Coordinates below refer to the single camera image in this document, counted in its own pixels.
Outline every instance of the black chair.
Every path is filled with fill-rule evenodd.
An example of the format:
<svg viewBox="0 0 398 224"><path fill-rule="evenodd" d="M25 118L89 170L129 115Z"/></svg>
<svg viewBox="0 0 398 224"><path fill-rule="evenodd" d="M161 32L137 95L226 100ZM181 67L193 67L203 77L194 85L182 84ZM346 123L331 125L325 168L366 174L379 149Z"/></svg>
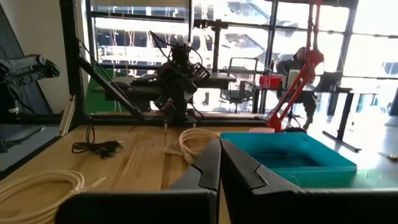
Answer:
<svg viewBox="0 0 398 224"><path fill-rule="evenodd" d="M259 59L258 58L246 58L246 57L233 57L231 60L229 60L229 68L227 71L227 76L231 75L231 72L233 72L235 69L232 67L232 62L234 59L246 59L246 60L254 60L255 65L254 65L254 71L244 71L244 70L236 70L237 73L233 75L247 75L250 77L251 75L253 76L252 81L251 80L242 80L239 83L239 88L237 90L221 90L220 91L220 98L221 98L221 103L220 103L220 108L221 105L224 103L224 100L228 101L230 104L234 103L235 104L235 112L238 112L238 104L247 102L252 100L254 92L256 90L256 71L257 71L257 64Z"/></svg>

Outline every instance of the wall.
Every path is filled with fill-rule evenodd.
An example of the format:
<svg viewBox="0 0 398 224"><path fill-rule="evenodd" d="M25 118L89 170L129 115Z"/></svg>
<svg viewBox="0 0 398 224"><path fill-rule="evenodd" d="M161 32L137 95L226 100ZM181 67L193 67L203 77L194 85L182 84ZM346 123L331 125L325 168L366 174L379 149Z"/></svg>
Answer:
<svg viewBox="0 0 398 224"><path fill-rule="evenodd" d="M81 39L86 31L82 7L84 0L76 0L78 30ZM61 13L58 0L0 0L25 54L41 54L56 63L62 70L60 77L39 81L40 87L54 113L65 109L68 96L67 65ZM85 88L87 75L83 75Z"/></svg>

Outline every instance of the red object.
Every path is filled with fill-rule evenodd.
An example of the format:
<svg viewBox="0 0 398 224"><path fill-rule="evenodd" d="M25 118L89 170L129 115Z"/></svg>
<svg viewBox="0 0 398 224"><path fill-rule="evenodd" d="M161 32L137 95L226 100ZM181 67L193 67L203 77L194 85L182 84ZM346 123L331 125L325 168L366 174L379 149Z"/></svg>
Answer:
<svg viewBox="0 0 398 224"><path fill-rule="evenodd" d="M277 76L261 76L260 77L260 86L266 88L279 88L281 77Z"/></svg>
<svg viewBox="0 0 398 224"><path fill-rule="evenodd" d="M312 13L313 6L317 5L317 14L315 17L315 25L312 24ZM296 80L294 80L293 84L287 90L287 92L283 95L283 97L279 100L279 103L272 111L269 120L267 122L267 127L274 128L275 132L283 131L281 122L286 117L287 113L290 111L294 102L297 100L299 95L303 92L304 86L314 78L315 76L315 68L317 65L323 62L323 54L318 50L318 33L319 33L319 15L320 8L322 5L322 0L311 0L310 2L310 10L308 14L308 30L307 30L307 46L305 56L307 58L305 65L301 69L299 75ZM310 50L311 47L311 34L313 28L313 49ZM303 82L295 89L294 87L299 84L300 79L303 78ZM282 108L282 105L287 101L287 106L285 110L283 110L280 117L278 117L278 112Z"/></svg>

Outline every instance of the teal plastic bin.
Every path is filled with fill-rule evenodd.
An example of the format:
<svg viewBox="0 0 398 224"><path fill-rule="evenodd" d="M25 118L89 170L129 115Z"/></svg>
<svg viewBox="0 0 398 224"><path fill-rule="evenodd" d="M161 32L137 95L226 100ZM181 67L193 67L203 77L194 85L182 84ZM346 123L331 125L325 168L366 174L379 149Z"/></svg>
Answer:
<svg viewBox="0 0 398 224"><path fill-rule="evenodd" d="M305 133L221 133L268 169L301 188L350 186L356 164Z"/></svg>

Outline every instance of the red robotic arm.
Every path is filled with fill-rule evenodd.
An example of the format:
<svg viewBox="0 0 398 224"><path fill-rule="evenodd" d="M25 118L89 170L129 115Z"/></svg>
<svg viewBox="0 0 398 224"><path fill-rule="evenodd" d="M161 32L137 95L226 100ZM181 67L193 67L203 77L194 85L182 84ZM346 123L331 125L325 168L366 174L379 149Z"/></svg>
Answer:
<svg viewBox="0 0 398 224"><path fill-rule="evenodd" d="M312 14L313 7L317 5L317 13L315 17L315 25L312 22ZM283 95L283 97L279 100L277 106L272 111L269 120L267 122L267 126L270 128L274 128L275 132L283 131L281 122L286 117L288 111L293 106L294 102L297 100L299 95L303 92L304 86L315 76L315 68L317 65L323 62L323 54L318 50L318 32L319 32L319 15L320 15L320 6L322 5L322 0L310 0L310 11L308 15L308 30L307 30L307 48L306 48L306 62L303 68L301 69L298 77L294 80L293 84L289 87L287 92ZM311 50L311 35L313 30L313 49ZM285 110L283 110L280 117L278 117L278 112L281 109L282 105L285 102L288 102Z"/></svg>

